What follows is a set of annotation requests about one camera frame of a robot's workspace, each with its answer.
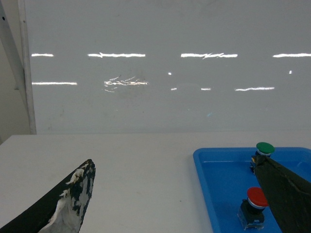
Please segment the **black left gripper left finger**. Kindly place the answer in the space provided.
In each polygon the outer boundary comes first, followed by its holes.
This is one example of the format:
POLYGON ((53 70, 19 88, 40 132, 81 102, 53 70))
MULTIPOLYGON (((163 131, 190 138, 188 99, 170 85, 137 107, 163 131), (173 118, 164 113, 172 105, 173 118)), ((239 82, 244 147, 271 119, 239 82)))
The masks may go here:
POLYGON ((95 174, 95 164, 91 159, 86 160, 0 231, 78 233, 92 198, 95 174))

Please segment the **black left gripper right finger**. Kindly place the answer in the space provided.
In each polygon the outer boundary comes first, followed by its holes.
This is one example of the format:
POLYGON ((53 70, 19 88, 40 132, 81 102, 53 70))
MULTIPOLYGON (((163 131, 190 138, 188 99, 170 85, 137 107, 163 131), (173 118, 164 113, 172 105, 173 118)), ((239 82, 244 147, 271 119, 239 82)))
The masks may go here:
POLYGON ((256 155, 255 176, 283 233, 311 231, 311 183, 275 160, 256 155))

